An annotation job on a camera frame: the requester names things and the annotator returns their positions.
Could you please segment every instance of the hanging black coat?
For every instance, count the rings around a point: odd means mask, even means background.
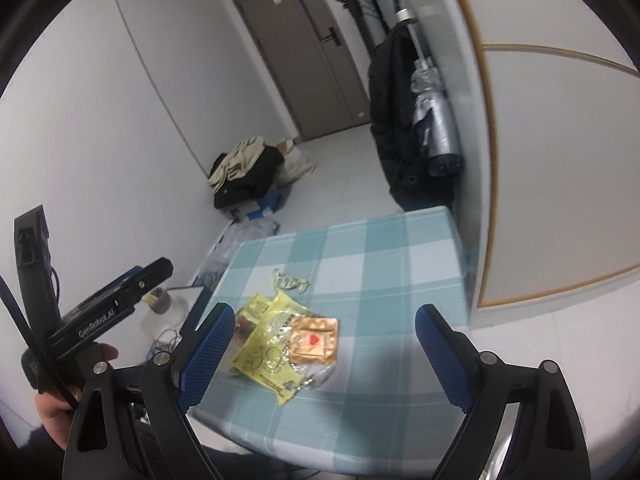
[[[411,76],[418,59],[405,25],[396,25],[369,68],[371,133],[391,196],[404,211],[451,207],[453,180],[428,175],[414,132],[415,95]]]

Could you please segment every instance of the beige cloth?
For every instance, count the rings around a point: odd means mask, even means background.
[[[237,180],[244,177],[263,151],[264,139],[262,137],[251,137],[251,139],[240,142],[211,175],[209,183],[213,186],[213,191],[218,192],[227,180]]]

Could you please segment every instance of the checkered tablecloth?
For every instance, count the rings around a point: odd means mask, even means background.
[[[340,320],[338,364],[316,390],[283,406],[244,376],[216,374],[198,420],[286,462],[344,474],[433,472],[463,415],[450,405],[418,344],[414,315],[433,303],[466,325],[462,245],[446,208],[433,208],[244,243],[203,318],[219,301],[236,310],[274,294],[279,268],[308,278],[291,292]]]

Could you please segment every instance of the door handle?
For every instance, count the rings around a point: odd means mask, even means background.
[[[333,27],[329,27],[329,35],[325,36],[324,38],[320,38],[320,41],[322,41],[323,43],[329,41],[329,40],[334,40],[335,46],[341,46],[342,42],[340,41],[340,38],[338,37],[338,33],[335,31],[335,28]]]

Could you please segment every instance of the orange square packet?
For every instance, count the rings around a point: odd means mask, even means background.
[[[289,361],[297,365],[335,365],[338,357],[338,320],[295,317],[290,322]]]

